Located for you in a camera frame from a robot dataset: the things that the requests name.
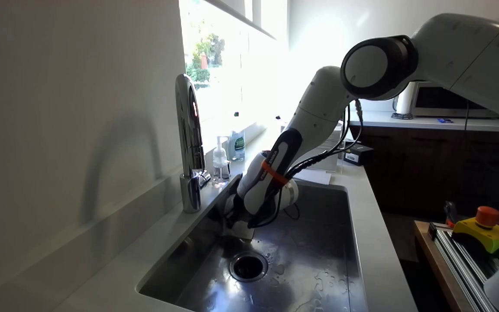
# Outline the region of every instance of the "orange band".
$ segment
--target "orange band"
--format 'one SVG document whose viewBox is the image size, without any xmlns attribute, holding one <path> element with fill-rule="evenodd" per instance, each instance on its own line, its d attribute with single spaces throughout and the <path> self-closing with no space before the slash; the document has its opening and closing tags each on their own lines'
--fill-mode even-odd
<svg viewBox="0 0 499 312">
<path fill-rule="evenodd" d="M 288 183 L 288 180 L 285 177 L 274 171 L 273 168 L 271 168 L 271 166 L 269 166 L 269 164 L 267 164 L 265 161 L 261 163 L 261 168 L 265 169 L 265 171 L 273 177 L 273 180 L 279 182 L 280 184 L 282 184 L 282 186 Z"/>
</svg>

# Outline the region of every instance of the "sink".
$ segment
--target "sink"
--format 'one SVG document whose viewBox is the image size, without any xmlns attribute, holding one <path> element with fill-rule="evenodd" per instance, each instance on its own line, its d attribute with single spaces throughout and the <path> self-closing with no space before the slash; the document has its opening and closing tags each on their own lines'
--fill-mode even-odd
<svg viewBox="0 0 499 312">
<path fill-rule="evenodd" d="M 195 312 L 366 311 L 345 188 L 297 184 L 298 220 L 281 212 L 251 240 L 223 237 L 213 207 L 139 292 Z"/>
</svg>

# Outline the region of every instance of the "chrome faucet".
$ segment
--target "chrome faucet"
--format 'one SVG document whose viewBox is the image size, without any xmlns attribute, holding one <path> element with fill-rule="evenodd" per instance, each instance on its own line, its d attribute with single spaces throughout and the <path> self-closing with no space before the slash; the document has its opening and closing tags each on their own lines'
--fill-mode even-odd
<svg viewBox="0 0 499 312">
<path fill-rule="evenodd" d="M 200 189 L 204 176 L 204 148 L 201 140 L 200 116 L 195 88 L 186 74 L 176 77 L 176 114 L 182 148 L 180 190 L 184 212 L 196 213 L 201 208 Z"/>
</svg>

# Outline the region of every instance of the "window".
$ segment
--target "window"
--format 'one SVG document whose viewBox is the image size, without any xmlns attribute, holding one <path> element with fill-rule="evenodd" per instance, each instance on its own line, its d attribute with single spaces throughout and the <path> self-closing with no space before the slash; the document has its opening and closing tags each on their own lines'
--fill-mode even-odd
<svg viewBox="0 0 499 312">
<path fill-rule="evenodd" d="M 271 120 L 279 101 L 277 41 L 204 0 L 180 0 L 180 18 L 204 140 Z"/>
</svg>

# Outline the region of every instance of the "wooden cabinet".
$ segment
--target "wooden cabinet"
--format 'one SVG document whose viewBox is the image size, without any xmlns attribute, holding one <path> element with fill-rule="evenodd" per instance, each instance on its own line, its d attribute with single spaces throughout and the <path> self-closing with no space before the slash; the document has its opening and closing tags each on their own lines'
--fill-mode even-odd
<svg viewBox="0 0 499 312">
<path fill-rule="evenodd" d="M 499 207 L 499 132 L 364 127 L 360 141 L 375 149 L 365 169 L 381 211 L 443 218 L 445 200 L 462 215 Z"/>
</svg>

